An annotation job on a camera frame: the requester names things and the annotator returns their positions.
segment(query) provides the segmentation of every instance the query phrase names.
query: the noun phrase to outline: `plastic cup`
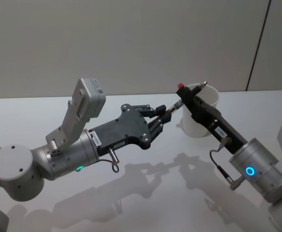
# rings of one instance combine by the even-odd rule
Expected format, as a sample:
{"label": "plastic cup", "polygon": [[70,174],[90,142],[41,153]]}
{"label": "plastic cup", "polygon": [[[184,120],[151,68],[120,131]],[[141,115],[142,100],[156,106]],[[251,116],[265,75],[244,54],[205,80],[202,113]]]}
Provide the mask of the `plastic cup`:
{"label": "plastic cup", "polygon": [[[193,89],[199,84],[192,84],[188,85],[190,89]],[[207,104],[216,107],[218,100],[219,100],[219,93],[218,91],[209,85],[206,85],[198,94],[198,97],[202,98]],[[209,135],[208,130],[199,123],[196,123],[192,117],[191,112],[188,108],[184,105],[183,106],[183,130],[184,132],[193,138],[201,138],[206,135]]]}

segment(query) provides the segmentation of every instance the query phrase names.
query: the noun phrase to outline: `table surface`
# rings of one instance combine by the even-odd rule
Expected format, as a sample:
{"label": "table surface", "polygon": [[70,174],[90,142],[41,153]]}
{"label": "table surface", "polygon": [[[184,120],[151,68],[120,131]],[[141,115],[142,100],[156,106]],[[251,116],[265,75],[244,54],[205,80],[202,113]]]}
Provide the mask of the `table surface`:
{"label": "table surface", "polygon": [[[35,148],[59,126],[70,98],[0,99],[0,146]],[[117,118],[124,103],[171,106],[175,94],[108,96],[98,118],[86,128]],[[282,91],[220,93],[217,108],[244,138],[259,139],[279,159]],[[8,232],[270,232],[268,204],[244,182],[235,192],[210,162],[212,136],[190,138],[182,130],[182,110],[172,116],[148,150],[117,150],[120,172],[97,163],[55,181],[39,196],[16,202],[0,188],[0,210]],[[235,179],[226,149],[215,158]]]}

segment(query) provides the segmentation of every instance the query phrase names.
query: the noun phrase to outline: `green led light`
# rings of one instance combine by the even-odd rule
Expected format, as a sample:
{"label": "green led light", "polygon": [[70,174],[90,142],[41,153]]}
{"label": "green led light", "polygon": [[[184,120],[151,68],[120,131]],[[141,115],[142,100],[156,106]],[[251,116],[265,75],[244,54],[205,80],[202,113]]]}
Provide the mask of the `green led light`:
{"label": "green led light", "polygon": [[81,169],[84,168],[84,166],[80,166],[76,169],[77,172],[81,171]]}

